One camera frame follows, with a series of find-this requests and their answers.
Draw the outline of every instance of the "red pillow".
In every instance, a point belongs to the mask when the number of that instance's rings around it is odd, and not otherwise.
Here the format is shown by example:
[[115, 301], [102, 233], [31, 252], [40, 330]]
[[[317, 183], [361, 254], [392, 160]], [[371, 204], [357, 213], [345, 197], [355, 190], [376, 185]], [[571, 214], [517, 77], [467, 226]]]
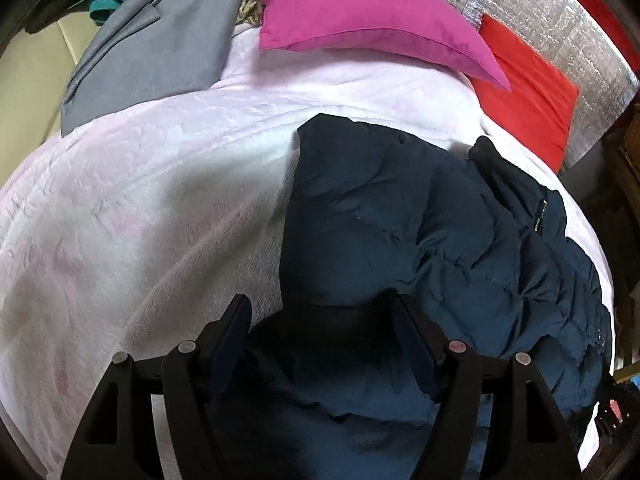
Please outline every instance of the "red pillow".
[[482, 110], [557, 173], [580, 90], [491, 16], [482, 17], [480, 36], [511, 83], [509, 93], [473, 79]]

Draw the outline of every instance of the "patterned fabric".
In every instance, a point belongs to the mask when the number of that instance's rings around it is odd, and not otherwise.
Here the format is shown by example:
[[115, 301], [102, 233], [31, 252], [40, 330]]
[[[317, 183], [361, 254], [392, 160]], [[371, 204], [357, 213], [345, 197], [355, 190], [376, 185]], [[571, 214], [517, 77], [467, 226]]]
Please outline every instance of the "patterned fabric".
[[254, 27], [262, 25], [262, 2], [260, 0], [242, 0], [238, 10], [236, 25], [248, 23]]

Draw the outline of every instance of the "blanket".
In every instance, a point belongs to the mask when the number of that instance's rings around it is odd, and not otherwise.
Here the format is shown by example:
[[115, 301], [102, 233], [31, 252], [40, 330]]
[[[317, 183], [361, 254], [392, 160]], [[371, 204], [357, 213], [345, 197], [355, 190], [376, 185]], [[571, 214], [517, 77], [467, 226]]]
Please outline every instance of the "blanket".
[[[52, 138], [0, 191], [0, 416], [52, 479], [114, 352], [163, 354], [197, 336], [236, 292], [252, 300], [254, 322], [281, 309], [294, 133], [321, 112], [460, 154], [487, 134], [561, 194], [566, 234], [594, 262], [611, 308], [606, 260], [580, 208], [484, 117], [464, 76], [377, 52], [260, 51], [259, 30], [239, 27], [211, 89]], [[157, 425], [165, 476], [177, 479], [161, 414]], [[583, 465], [594, 446], [591, 424]]]

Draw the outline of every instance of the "quilted fabric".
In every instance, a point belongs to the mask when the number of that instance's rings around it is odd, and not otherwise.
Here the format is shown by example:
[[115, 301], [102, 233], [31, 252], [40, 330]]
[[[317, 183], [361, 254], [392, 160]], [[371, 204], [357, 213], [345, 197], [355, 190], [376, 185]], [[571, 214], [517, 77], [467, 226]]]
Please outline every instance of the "quilted fabric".
[[[298, 131], [284, 311], [250, 334], [214, 417], [238, 478], [409, 478], [437, 406], [376, 301], [390, 288], [481, 354], [528, 352], [578, 444], [609, 366], [610, 319], [593, 264], [564, 235], [560, 194], [486, 137], [465, 160], [346, 118], [321, 114]], [[468, 478], [489, 413], [483, 405]]]

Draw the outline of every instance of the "beige wall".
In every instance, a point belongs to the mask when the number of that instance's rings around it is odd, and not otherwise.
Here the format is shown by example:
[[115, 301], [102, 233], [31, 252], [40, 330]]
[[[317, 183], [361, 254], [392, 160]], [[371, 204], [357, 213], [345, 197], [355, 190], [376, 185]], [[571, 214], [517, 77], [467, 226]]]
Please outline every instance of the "beige wall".
[[0, 186], [60, 130], [66, 82], [98, 28], [70, 14], [37, 34], [17, 34], [0, 58]]

